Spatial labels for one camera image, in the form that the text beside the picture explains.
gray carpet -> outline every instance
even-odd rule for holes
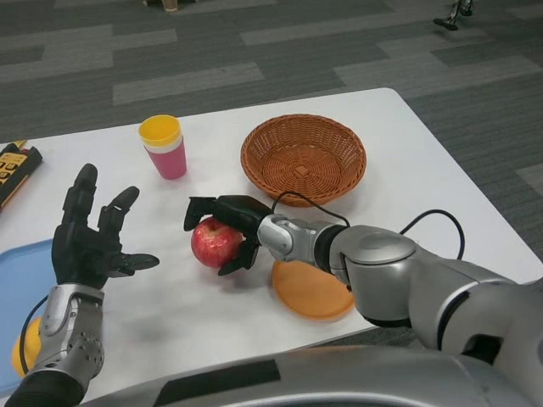
[[[0,142],[388,86],[543,259],[543,2],[449,2],[0,0]]]

blue tray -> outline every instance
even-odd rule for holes
[[[11,351],[26,316],[45,297],[56,279],[51,261],[52,240],[13,248],[0,254],[0,397],[11,394],[20,377],[11,365]],[[36,312],[42,314],[45,304]]]

black wire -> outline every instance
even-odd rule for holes
[[[400,234],[401,235],[405,234],[412,227],[414,227],[422,218],[425,218],[426,216],[431,215],[431,214],[444,215],[447,218],[449,218],[450,220],[452,220],[452,223],[455,224],[456,229],[458,230],[458,235],[460,236],[460,249],[458,250],[458,255],[456,256],[456,258],[458,260],[462,260],[462,256],[464,255],[464,248],[466,247],[466,237],[464,236],[464,230],[462,229],[462,225],[460,225],[460,222],[453,215],[451,215],[449,212],[447,212],[446,210],[442,210],[442,209],[427,210],[426,212],[420,214],[414,220],[412,220],[409,225],[404,227],[401,230]]]
[[[338,215],[338,214],[335,214],[334,212],[332,212],[331,210],[328,210],[328,209],[324,209],[321,205],[317,205],[316,203],[314,203],[313,201],[311,201],[308,197],[306,197],[305,195],[299,193],[299,192],[293,192],[293,191],[285,191],[283,193],[281,193],[276,199],[275,201],[273,201],[273,205],[271,206],[271,211],[272,213],[275,213],[275,208],[277,207],[277,204],[279,203],[279,200],[284,197],[285,195],[294,195],[298,198],[302,198],[304,199],[305,201],[309,202],[311,205],[313,205],[315,208],[321,210],[322,212],[324,212],[325,214],[329,214],[330,216],[333,216],[334,218],[338,218],[338,219],[341,219],[343,222],[345,222],[345,224],[350,227],[350,223],[349,221],[347,220],[347,218],[341,216],[341,215]]]
[[[26,330],[28,329],[28,324],[30,324],[32,316],[36,313],[37,309],[40,308],[43,303],[45,303],[48,300],[48,295],[43,297],[39,303],[36,304],[36,306],[32,309],[30,314],[26,317],[25,324],[23,325],[23,329],[20,330],[20,339],[19,339],[19,357],[20,357],[20,366],[23,368],[23,373],[28,373],[28,366],[26,365],[26,358],[25,358],[25,336],[26,336]]]

wicker basket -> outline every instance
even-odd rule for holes
[[[366,151],[349,128],[322,116],[289,114],[256,127],[241,148],[247,177],[270,197],[295,191],[317,204],[346,194],[361,180]],[[308,207],[287,195],[281,202]]]

red apple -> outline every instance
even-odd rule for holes
[[[221,268],[236,257],[243,239],[240,232],[211,217],[196,226],[190,246],[200,263]]]

